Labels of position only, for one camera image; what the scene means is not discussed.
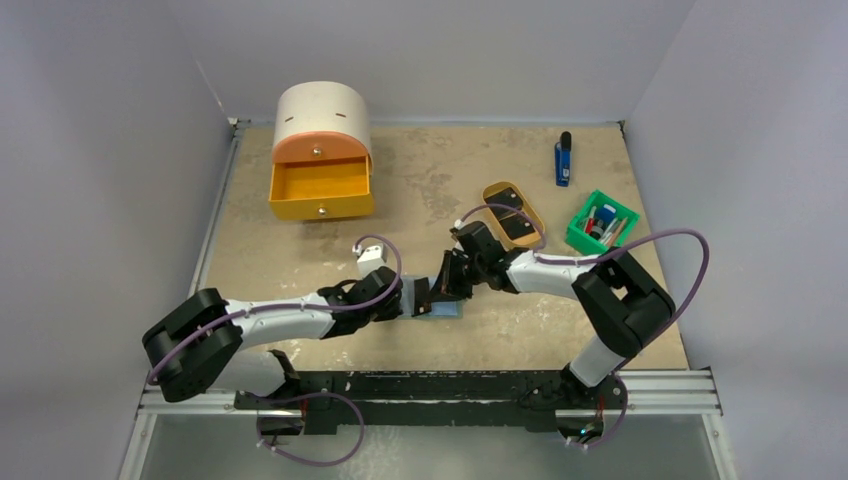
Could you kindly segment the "green card holder wallet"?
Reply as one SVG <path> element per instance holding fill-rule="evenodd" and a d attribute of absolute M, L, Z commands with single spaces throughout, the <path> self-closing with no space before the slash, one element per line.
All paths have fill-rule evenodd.
<path fill-rule="evenodd" d="M 422 277 L 408 276 L 405 275 L 401 278 L 402 288 L 401 288 L 401 299 L 400 299 L 400 315 L 398 318 L 400 320 L 404 319 L 451 319 L 451 318 L 460 318 L 462 316 L 462 307 L 460 302 L 433 302 L 432 303 L 432 311 L 429 314 L 411 317 L 411 309 L 412 309 L 412 295 L 413 295 L 413 282 Z M 433 284 L 436 280 L 434 276 L 429 276 L 429 284 L 432 289 Z"/>

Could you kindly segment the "black credit card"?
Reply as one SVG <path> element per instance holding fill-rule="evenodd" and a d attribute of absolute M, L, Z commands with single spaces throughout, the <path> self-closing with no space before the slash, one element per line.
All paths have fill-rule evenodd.
<path fill-rule="evenodd" d="M 506 238 L 517 247 L 529 248 L 541 237 L 534 225 L 520 214 L 512 214 L 498 221 Z"/>
<path fill-rule="evenodd" d="M 432 311 L 430 289 L 428 277 L 418 278 L 413 282 L 411 317 L 426 315 Z"/>

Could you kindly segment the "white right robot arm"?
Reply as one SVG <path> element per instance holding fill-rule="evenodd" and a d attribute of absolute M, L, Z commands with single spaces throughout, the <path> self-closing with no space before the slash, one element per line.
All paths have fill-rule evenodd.
<path fill-rule="evenodd" d="M 676 311 L 664 288 L 621 248 L 584 257 L 507 249 L 480 221 L 451 233 L 456 245 L 443 255 L 430 301 L 467 300 L 475 286 L 485 284 L 495 291 L 579 302 L 594 335 L 562 371 L 561 392 L 573 406 L 596 399 L 601 383 L 648 346 Z"/>

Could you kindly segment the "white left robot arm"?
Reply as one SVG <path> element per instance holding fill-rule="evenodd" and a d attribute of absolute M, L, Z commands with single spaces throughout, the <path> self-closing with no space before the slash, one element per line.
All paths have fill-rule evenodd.
<path fill-rule="evenodd" d="M 206 392 L 236 354 L 292 339 L 351 335 L 400 315 L 403 282 L 383 266 L 284 301 L 226 300 L 215 288 L 194 293 L 142 336 L 151 365 L 147 383 L 171 403 Z"/>

